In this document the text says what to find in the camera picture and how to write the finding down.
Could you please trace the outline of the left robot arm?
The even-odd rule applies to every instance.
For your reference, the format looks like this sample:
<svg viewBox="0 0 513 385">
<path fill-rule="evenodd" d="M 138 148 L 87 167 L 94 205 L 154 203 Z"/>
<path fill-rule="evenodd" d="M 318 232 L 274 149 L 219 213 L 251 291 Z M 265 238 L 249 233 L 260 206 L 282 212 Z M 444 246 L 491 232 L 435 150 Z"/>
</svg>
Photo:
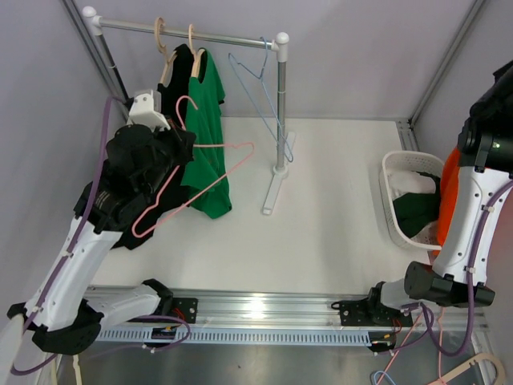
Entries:
<svg viewBox="0 0 513 385">
<path fill-rule="evenodd" d="M 84 297 L 109 251 L 138 221 L 151 227 L 146 209 L 173 171 L 193 159 L 196 135 L 183 129 L 126 125 L 104 145 L 101 172 L 83 190 L 74 207 L 70 231 L 38 292 L 13 304 L 7 315 L 30 323 L 32 341 L 46 353 L 76 355 L 102 330 L 138 318 L 162 322 L 174 314 L 173 293 L 156 279 L 103 300 Z"/>
</svg>

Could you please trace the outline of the orange t shirt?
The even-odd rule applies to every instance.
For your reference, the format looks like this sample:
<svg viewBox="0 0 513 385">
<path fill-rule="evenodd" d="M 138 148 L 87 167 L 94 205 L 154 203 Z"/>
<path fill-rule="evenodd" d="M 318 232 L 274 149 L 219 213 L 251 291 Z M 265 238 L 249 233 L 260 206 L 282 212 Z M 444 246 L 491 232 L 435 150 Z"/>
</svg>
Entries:
<svg viewBox="0 0 513 385">
<path fill-rule="evenodd" d="M 457 147 L 448 156 L 440 181 L 440 208 L 438 215 L 437 241 L 443 246 L 454 214 L 458 196 L 458 173 L 461 153 Z"/>
</svg>

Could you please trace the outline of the beige hanger with green shirt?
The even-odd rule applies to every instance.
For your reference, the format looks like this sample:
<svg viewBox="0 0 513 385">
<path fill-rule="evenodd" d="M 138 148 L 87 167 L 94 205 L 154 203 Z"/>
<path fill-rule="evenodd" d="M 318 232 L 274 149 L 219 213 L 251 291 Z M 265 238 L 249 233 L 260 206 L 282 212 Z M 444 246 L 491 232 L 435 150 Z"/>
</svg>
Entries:
<svg viewBox="0 0 513 385">
<path fill-rule="evenodd" d="M 192 56 L 193 56 L 193 64 L 192 64 L 191 77 L 198 79 L 199 75 L 200 75 L 200 67 L 201 67 L 202 55 L 205 52 L 205 49 L 204 48 L 200 48 L 197 51 L 194 48 L 193 42 L 192 42 L 193 37 L 194 37 L 194 30 L 195 30 L 194 25 L 191 23 L 188 26 L 188 45 L 189 45 L 189 50 L 191 51 Z"/>
</svg>

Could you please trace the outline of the bright green t shirt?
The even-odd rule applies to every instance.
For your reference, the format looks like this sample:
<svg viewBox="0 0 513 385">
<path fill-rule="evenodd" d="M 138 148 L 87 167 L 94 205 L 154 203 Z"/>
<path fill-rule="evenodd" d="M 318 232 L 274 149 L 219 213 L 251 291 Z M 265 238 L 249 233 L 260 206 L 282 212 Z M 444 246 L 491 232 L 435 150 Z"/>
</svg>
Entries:
<svg viewBox="0 0 513 385">
<path fill-rule="evenodd" d="M 199 78 L 189 79 L 185 127 L 196 134 L 200 145 L 193 149 L 193 161 L 185 167 L 181 184 L 188 188 L 191 206 L 212 219 L 232 209 L 226 173 L 220 105 L 223 83 L 210 52 L 202 55 Z"/>
</svg>

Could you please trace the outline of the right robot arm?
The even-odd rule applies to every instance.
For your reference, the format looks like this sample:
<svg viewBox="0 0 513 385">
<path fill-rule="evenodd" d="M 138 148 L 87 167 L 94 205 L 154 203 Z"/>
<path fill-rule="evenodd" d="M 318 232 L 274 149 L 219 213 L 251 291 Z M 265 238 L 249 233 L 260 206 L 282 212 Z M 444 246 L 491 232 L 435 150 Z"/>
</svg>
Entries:
<svg viewBox="0 0 513 385">
<path fill-rule="evenodd" d="M 396 151 L 382 159 L 382 204 L 392 241 L 431 251 L 430 264 L 412 261 L 404 278 L 379 282 L 353 316 L 367 326 L 407 326 L 418 302 L 473 310 L 491 305 L 487 259 L 503 203 L 512 189 L 512 66 L 471 107 L 446 160 Z"/>
</svg>

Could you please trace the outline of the white and dark green shirt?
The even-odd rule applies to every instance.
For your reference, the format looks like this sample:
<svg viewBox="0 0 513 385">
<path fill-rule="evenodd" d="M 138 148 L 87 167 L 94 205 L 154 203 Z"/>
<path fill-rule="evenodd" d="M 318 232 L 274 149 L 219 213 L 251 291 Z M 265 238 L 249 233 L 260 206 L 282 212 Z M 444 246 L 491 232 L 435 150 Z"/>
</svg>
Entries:
<svg viewBox="0 0 513 385">
<path fill-rule="evenodd" d="M 392 203 L 402 233 L 413 238 L 438 220 L 440 178 L 427 172 L 392 171 Z"/>
</svg>

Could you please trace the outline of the blue wire hanger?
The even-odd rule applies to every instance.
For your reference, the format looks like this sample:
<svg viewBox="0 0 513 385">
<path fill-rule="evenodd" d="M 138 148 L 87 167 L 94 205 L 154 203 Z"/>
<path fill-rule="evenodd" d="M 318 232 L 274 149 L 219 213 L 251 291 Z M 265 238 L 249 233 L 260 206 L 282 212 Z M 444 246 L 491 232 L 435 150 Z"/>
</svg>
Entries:
<svg viewBox="0 0 513 385">
<path fill-rule="evenodd" d="M 279 43 L 276 43 L 275 40 L 268 41 L 263 36 L 259 37 L 259 43 L 256 40 L 244 41 L 244 43 L 255 43 L 256 48 L 265 50 L 265 56 L 259 70 L 253 71 L 231 52 L 228 53 L 228 63 L 257 115 L 262 119 L 271 134 L 276 144 L 277 167 L 283 168 L 286 163 L 292 163 L 294 160 L 293 146 L 288 142 L 288 132 L 285 124 L 285 85 L 289 35 L 283 32 L 279 33 L 277 37 L 281 38 Z M 275 99 L 271 97 L 271 92 L 265 84 L 267 62 L 269 55 L 273 52 L 276 54 L 277 60 L 277 97 Z"/>
</svg>

